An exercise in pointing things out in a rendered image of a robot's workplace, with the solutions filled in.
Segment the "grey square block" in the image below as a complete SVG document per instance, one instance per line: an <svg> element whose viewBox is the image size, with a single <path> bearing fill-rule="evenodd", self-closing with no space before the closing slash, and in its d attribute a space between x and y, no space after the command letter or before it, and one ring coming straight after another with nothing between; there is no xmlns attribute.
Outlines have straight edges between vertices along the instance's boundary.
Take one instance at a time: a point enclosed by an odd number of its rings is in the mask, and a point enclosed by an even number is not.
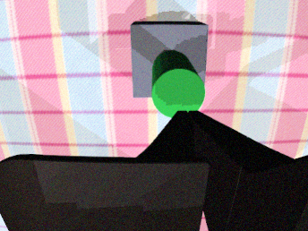
<svg viewBox="0 0 308 231"><path fill-rule="evenodd" d="M208 27L202 21L133 21L130 25L133 98L153 98L153 65L165 50L185 54L205 86Z"/></svg>

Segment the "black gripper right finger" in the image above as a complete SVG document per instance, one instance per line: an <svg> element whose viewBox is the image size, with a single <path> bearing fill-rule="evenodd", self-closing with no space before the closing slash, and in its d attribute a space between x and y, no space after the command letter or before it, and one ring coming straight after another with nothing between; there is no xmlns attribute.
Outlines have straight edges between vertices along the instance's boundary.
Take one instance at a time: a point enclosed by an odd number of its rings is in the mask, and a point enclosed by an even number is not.
<svg viewBox="0 0 308 231"><path fill-rule="evenodd" d="M208 231L308 231L308 154L287 157L189 111L196 158L208 158Z"/></svg>

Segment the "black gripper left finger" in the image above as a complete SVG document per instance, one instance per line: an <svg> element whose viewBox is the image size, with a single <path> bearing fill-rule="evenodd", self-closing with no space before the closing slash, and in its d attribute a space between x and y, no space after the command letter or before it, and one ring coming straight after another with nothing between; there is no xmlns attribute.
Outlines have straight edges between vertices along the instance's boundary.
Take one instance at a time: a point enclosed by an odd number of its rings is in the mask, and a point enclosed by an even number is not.
<svg viewBox="0 0 308 231"><path fill-rule="evenodd" d="M8 231L200 231L209 174L177 111L136 158L4 158L0 216Z"/></svg>

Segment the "green cylinder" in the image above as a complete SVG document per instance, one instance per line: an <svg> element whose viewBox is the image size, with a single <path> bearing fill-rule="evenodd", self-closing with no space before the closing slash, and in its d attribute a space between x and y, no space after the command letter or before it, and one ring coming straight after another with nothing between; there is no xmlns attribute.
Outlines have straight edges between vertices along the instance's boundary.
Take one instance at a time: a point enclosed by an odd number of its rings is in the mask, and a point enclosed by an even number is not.
<svg viewBox="0 0 308 231"><path fill-rule="evenodd" d="M203 80L190 59L175 50L165 50L153 65L152 97L163 116L177 111L199 111L205 99Z"/></svg>

